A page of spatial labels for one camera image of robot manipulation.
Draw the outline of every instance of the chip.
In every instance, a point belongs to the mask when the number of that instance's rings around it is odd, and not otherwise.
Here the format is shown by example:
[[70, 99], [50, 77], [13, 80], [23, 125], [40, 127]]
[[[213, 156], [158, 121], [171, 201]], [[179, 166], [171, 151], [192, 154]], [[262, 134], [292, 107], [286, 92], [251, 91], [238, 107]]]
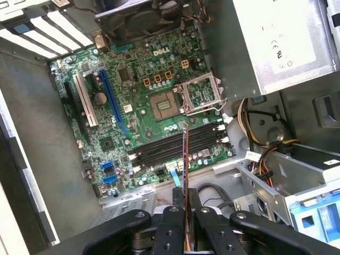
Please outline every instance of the chip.
[[99, 143], [103, 151], [110, 151], [115, 149], [112, 137], [102, 138], [99, 140]]
[[157, 121], [178, 114], [178, 107], [172, 92], [166, 92], [150, 97], [151, 108]]
[[83, 72], [89, 71], [89, 70], [90, 70], [89, 64], [88, 64], [88, 63], [82, 64], [82, 65], [81, 65], [81, 70], [82, 70]]
[[122, 82], [130, 81], [129, 72], [126, 68], [118, 70], [118, 74], [119, 74]]

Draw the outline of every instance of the blue plastic tab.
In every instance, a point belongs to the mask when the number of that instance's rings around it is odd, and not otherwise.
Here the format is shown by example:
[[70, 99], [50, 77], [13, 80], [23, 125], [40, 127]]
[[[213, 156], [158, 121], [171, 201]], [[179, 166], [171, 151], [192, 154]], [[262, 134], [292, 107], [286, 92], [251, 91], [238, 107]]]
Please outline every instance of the blue plastic tab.
[[180, 181], [180, 179], [179, 179], [179, 176], [177, 175], [176, 170], [175, 170], [175, 169], [171, 169], [171, 170], [170, 170], [170, 173], [171, 173], [172, 178], [174, 179], [175, 186], [176, 186], [176, 187], [181, 186], [181, 181]]

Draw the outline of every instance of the metal screw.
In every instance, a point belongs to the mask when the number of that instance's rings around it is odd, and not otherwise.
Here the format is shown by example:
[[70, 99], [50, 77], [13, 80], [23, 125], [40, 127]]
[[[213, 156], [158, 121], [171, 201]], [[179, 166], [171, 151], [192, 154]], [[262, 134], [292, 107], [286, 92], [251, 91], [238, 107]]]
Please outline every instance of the metal screw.
[[142, 217], [144, 217], [144, 216], [145, 216], [145, 214], [142, 213], [141, 211], [140, 211], [139, 213], [136, 214], [136, 217], [137, 217], [137, 218], [142, 218]]
[[201, 211], [202, 211], [203, 213], [208, 213], [208, 212], [210, 212], [210, 209], [207, 208], [207, 207], [203, 207], [203, 208], [201, 209]]
[[172, 208], [170, 208], [169, 211], [172, 211], [173, 213], [175, 213], [175, 212], [179, 211], [179, 209], [177, 207], [172, 207]]
[[243, 213], [239, 213], [239, 214], [237, 214], [236, 215], [238, 218], [240, 218], [240, 219], [245, 219], [246, 218], [246, 215], [245, 214], [243, 214]]

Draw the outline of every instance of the metal frame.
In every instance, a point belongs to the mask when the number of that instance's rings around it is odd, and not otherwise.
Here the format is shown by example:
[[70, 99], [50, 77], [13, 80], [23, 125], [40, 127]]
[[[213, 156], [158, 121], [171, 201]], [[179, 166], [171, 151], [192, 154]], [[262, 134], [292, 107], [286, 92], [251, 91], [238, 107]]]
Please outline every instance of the metal frame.
[[[188, 86], [193, 85], [193, 84], [197, 84], [200, 81], [203, 81], [205, 79], [209, 79], [210, 81], [210, 85], [212, 88], [212, 91], [214, 92], [214, 100], [206, 102], [206, 103], [201, 103], [200, 106], [195, 107], [191, 101], [190, 95], [189, 95], [189, 90], [188, 90]], [[219, 104], [222, 102], [225, 102], [225, 99], [221, 99], [222, 97], [222, 92], [223, 92], [223, 88], [219, 87], [218, 85], [221, 83], [221, 80], [214, 77], [213, 73], [206, 73], [204, 75], [201, 75], [199, 77], [196, 77], [190, 81], [186, 81], [183, 82], [181, 84], [178, 84], [176, 86], [176, 88], [173, 89], [174, 92], [180, 93], [182, 95], [183, 98], [183, 106], [181, 107], [181, 109], [184, 110], [185, 114], [187, 116], [191, 116], [197, 113], [202, 113], [202, 112], [206, 112], [209, 110], [216, 110], [216, 111], [221, 111], [222, 108], [225, 106], [226, 103], [224, 103], [219, 109], [217, 109], [216, 107], [213, 107], [213, 105], [215, 104]]]

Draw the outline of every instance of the mounting hole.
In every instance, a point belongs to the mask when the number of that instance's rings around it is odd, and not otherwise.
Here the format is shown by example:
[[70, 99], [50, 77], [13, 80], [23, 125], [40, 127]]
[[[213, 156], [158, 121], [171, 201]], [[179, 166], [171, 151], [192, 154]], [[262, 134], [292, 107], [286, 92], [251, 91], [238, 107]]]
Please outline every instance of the mounting hole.
[[226, 247], [226, 249], [227, 249], [228, 251], [233, 251], [233, 250], [235, 250], [235, 248], [234, 248], [231, 244], [228, 244], [227, 247]]

